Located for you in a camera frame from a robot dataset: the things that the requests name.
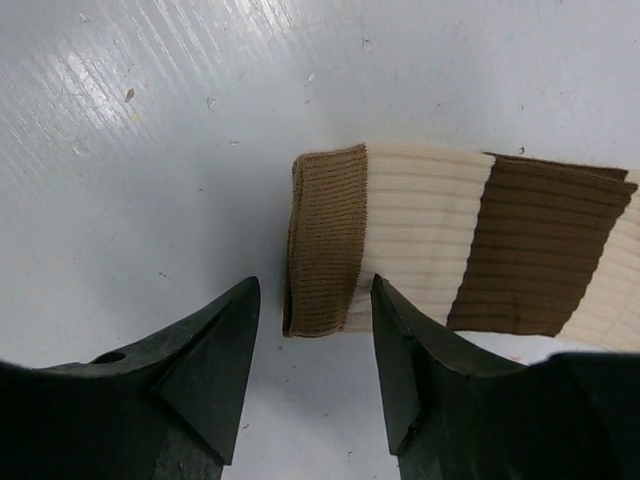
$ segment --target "paint chip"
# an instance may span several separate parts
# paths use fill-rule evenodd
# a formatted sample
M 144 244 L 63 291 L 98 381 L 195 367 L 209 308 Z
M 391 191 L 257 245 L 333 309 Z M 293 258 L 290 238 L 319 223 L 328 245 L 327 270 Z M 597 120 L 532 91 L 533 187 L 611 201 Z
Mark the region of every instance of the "paint chip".
M 127 90 L 127 94 L 124 97 L 124 103 L 129 103 L 134 95 L 136 94 L 136 91 L 133 88 L 130 88 L 129 90 Z

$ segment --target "white surface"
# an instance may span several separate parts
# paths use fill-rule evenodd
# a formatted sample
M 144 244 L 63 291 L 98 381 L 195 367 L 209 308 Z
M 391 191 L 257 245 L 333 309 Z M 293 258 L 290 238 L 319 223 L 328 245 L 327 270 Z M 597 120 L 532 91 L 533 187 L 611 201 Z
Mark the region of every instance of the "white surface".
M 0 356 L 89 360 L 258 274 L 225 478 L 397 478 L 371 337 L 279 336 L 292 161 L 376 140 L 640 167 L 639 19 L 634 0 L 5 0 Z

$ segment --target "ribbed fabric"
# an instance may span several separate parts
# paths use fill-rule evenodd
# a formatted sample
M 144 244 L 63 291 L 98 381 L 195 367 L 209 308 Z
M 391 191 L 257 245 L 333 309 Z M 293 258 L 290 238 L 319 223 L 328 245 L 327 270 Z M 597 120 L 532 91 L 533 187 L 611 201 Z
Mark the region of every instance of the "ribbed fabric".
M 447 326 L 560 332 L 637 188 L 621 172 L 498 157 Z
M 494 158 L 407 146 L 368 145 L 367 151 L 367 234 L 344 329 L 371 330 L 374 273 L 444 324 L 462 283 Z
M 318 337 L 342 330 L 360 273 L 366 148 L 302 155 L 293 177 L 283 333 Z
M 640 182 L 640 171 L 627 179 Z M 639 192 L 611 230 L 584 298 L 558 337 L 640 351 Z

